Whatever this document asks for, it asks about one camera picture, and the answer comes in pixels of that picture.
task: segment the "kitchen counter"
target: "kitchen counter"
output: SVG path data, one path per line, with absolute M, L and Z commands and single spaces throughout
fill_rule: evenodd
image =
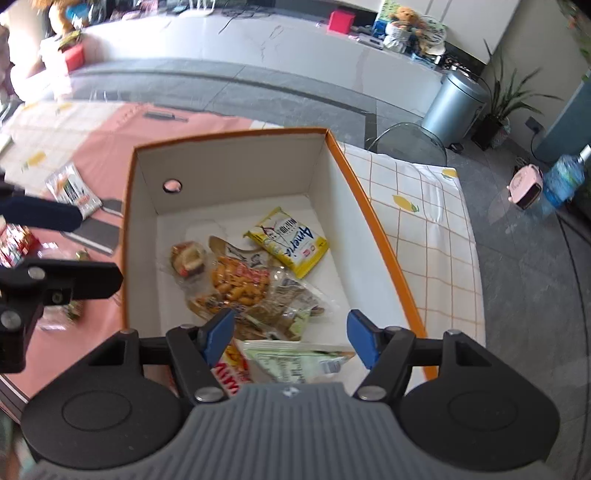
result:
M 87 63 L 193 59 L 264 67 L 338 85 L 424 116 L 442 73 L 357 43 L 325 25 L 272 14 L 235 18 L 157 15 L 85 29 Z

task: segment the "plant pot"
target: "plant pot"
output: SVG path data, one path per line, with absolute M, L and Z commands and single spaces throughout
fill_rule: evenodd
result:
M 499 119 L 492 115 L 487 115 L 482 119 L 482 122 L 472 135 L 472 141 L 478 145 L 482 150 L 486 150 L 491 146 L 491 141 L 503 127 Z

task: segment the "plastic bag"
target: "plastic bag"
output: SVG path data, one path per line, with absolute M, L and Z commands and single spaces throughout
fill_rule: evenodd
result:
M 83 219 L 92 215 L 103 205 L 84 183 L 72 162 L 66 163 L 50 175 L 45 185 L 58 202 L 76 205 Z
M 243 316 L 270 339 L 298 341 L 311 317 L 327 313 L 329 302 L 308 282 L 294 278 L 285 267 L 271 276 L 267 297 L 244 311 Z
M 236 343 L 252 381 L 314 383 L 330 381 L 355 356 L 350 346 L 281 341 Z
M 37 256 L 39 258 L 55 260 L 90 260 L 90 256 L 86 250 L 74 252 L 61 248 L 54 243 L 41 244 Z M 82 317 L 83 307 L 84 302 L 81 300 L 72 300 L 68 305 L 45 307 L 43 315 L 37 320 L 36 328 L 41 330 L 66 330 L 75 325 L 76 321 Z
M 277 207 L 245 233 L 303 278 L 328 251 L 326 238 Z

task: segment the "chip bag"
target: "chip bag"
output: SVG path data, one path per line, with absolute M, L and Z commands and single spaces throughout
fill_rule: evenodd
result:
M 262 246 L 303 278 L 329 249 L 326 238 L 277 207 L 245 236 Z

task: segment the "blue gripper pad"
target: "blue gripper pad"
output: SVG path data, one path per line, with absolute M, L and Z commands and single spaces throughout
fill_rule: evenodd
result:
M 205 347 L 201 350 L 203 358 L 210 368 L 215 367 L 234 335 L 234 310 L 225 309 L 199 329 L 205 333 Z
M 351 310 L 347 315 L 347 338 L 368 370 L 371 370 L 379 359 L 379 332 L 371 320 L 359 310 Z

